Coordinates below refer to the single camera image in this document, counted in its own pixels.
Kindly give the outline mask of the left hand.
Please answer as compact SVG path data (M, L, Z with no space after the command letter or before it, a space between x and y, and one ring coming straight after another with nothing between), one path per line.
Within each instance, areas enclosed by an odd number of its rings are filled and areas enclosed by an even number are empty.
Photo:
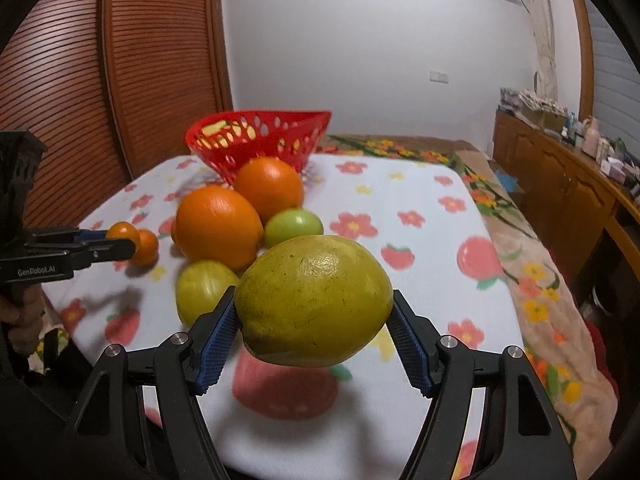
M9 326L8 338L14 351L24 356L36 351L46 307L47 298L40 284L1 297L1 322Z

